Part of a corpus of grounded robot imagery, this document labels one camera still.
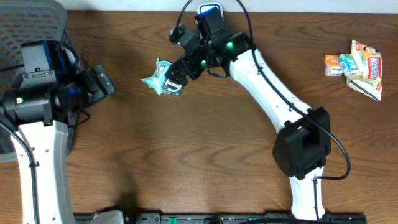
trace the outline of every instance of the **wooden tabletop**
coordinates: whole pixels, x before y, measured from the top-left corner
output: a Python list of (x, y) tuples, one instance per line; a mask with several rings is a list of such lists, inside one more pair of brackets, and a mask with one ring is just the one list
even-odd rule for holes
[[(250, 13), (254, 41), (270, 68), (312, 108), (323, 106), (352, 162), (351, 175), (322, 182), (324, 207), (398, 222), (398, 15)], [(272, 156), (273, 125), (232, 78), (203, 74), (181, 98), (158, 96), (140, 81), (157, 57), (183, 49), (168, 40), (178, 12), (68, 12), (67, 29), (86, 63), (101, 64), (118, 91), (89, 109), (67, 159), (75, 213), (111, 205), (164, 213), (262, 213), (289, 210), (289, 179)], [(183, 22), (193, 27), (193, 13)], [(243, 13), (225, 13), (235, 32)], [(325, 54), (348, 54), (351, 39), (383, 59), (382, 103), (326, 77)], [(325, 175), (341, 175), (332, 144)], [(16, 162), (0, 164), (0, 223), (22, 223)]]

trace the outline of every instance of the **gray plastic basket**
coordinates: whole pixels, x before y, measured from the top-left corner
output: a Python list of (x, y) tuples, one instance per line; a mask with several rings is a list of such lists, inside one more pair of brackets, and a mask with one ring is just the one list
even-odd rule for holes
[[(0, 68), (24, 63), (21, 43), (36, 40), (57, 40), (66, 43), (75, 50), (67, 26), (67, 12), (54, 0), (1, 0), (0, 1)], [(77, 63), (78, 71), (84, 69), (83, 63)], [(16, 78), (25, 72), (18, 68), (0, 73), (0, 100), (4, 92), (15, 85)], [(69, 120), (74, 124), (76, 116)], [(72, 149), (75, 128), (69, 129), (67, 151)], [(16, 159), (14, 148), (4, 130), (0, 130), (0, 162)]]

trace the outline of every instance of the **orange snack packet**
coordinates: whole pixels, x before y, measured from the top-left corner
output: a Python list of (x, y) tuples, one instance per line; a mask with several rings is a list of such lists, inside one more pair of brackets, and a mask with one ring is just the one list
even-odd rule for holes
[(326, 76), (340, 76), (343, 74), (343, 70), (338, 62), (338, 56), (339, 55), (325, 55), (325, 58), (323, 58)]

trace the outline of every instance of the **yellow snack bag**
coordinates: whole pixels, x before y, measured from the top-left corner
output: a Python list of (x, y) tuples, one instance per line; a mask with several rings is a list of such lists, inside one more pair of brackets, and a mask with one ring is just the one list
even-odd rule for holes
[(359, 73), (347, 76), (347, 85), (377, 101), (381, 101), (382, 60), (378, 50), (355, 40), (351, 44)]
[(323, 58), (326, 76), (340, 76), (343, 74), (343, 70), (338, 62), (338, 56), (339, 55), (325, 55), (325, 58)]

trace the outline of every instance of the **light blue snack packet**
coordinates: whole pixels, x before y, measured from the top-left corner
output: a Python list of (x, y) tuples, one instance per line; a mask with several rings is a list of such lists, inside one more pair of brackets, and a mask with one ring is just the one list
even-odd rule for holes
[(141, 78), (141, 80), (148, 84), (149, 88), (153, 88), (158, 95), (161, 95), (164, 83), (166, 82), (166, 72), (170, 66), (170, 62), (157, 58), (155, 73), (147, 78)]
[(350, 54), (342, 54), (338, 57), (338, 62), (345, 76), (359, 73), (359, 68), (355, 63), (354, 57)]

